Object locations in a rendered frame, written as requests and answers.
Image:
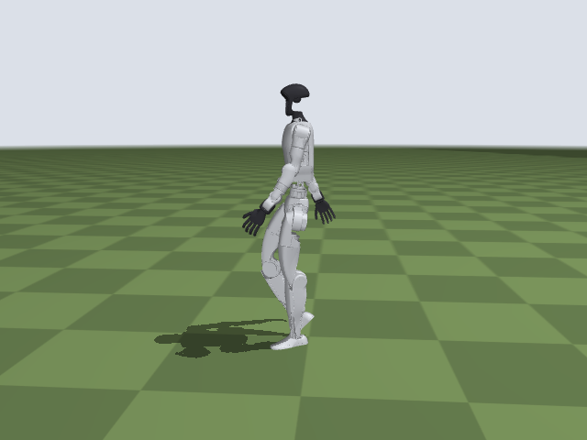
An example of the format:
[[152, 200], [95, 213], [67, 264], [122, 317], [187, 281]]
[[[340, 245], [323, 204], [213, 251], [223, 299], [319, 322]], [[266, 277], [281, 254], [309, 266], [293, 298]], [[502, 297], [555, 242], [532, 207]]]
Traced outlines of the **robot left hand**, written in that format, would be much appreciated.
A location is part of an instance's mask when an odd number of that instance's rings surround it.
[[[268, 198], [267, 198], [268, 199]], [[265, 200], [267, 200], [265, 199]], [[262, 204], [265, 202], [265, 200], [262, 202]], [[262, 204], [260, 205], [260, 209], [255, 209], [252, 212], [246, 213], [243, 215], [243, 218], [246, 218], [247, 216], [249, 216], [249, 219], [243, 224], [243, 228], [245, 228], [246, 224], [249, 222], [249, 224], [247, 225], [245, 232], [248, 232], [250, 226], [254, 223], [254, 225], [251, 227], [249, 234], [251, 235], [253, 229], [255, 228], [256, 225], [258, 225], [253, 233], [254, 236], [256, 236], [260, 226], [262, 226], [262, 224], [264, 223], [265, 220], [265, 216], [266, 214], [269, 215], [271, 213], [271, 211], [275, 208], [275, 205], [270, 209], [270, 211], [267, 211], [266, 209], [264, 209], [262, 207]]]

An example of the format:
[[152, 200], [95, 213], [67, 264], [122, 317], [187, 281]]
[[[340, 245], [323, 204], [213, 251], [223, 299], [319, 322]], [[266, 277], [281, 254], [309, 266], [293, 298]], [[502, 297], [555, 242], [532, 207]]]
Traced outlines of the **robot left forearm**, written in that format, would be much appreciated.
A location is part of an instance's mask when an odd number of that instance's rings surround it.
[[288, 188], [292, 186], [295, 175], [295, 167], [292, 164], [287, 164], [282, 170], [282, 176], [278, 178], [274, 191], [272, 191], [267, 200], [262, 204], [262, 207], [267, 211], [281, 202], [282, 196], [285, 195]]

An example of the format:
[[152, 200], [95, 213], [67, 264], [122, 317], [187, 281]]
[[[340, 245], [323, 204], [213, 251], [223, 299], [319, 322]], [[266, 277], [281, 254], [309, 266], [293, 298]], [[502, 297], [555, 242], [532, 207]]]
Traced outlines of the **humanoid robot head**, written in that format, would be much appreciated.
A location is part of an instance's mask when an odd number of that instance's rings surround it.
[[[286, 100], [285, 114], [287, 116], [293, 117], [292, 122], [296, 122], [296, 121], [294, 121], [294, 119], [299, 118], [299, 117], [302, 118], [302, 121], [307, 122], [303, 116], [303, 112], [292, 110], [293, 101], [295, 103], [299, 103], [301, 101], [301, 98], [309, 97], [310, 94], [309, 94], [307, 88], [305, 86], [303, 86], [302, 84], [298, 84], [298, 83], [290, 84], [290, 85], [285, 86], [281, 90], [281, 95]], [[301, 121], [301, 119], [299, 119], [299, 121]]]

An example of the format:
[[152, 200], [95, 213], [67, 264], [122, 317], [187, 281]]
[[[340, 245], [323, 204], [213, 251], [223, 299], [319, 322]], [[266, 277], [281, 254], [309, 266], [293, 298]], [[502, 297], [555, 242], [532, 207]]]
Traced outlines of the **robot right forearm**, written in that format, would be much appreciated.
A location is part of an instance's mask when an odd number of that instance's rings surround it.
[[312, 181], [305, 181], [305, 184], [308, 186], [308, 191], [313, 195], [315, 201], [322, 199], [315, 176]]

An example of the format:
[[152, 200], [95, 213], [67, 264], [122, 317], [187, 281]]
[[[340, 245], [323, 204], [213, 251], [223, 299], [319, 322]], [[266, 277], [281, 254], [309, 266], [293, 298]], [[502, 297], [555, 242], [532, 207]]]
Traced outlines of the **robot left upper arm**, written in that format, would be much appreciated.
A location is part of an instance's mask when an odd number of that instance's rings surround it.
[[[295, 167], [294, 177], [298, 174], [300, 170], [301, 162], [305, 152], [305, 146], [310, 138], [310, 134], [311, 129], [308, 126], [297, 125], [293, 129], [293, 142], [290, 150], [291, 162], [288, 164], [292, 164]], [[282, 167], [282, 170], [284, 166]]]

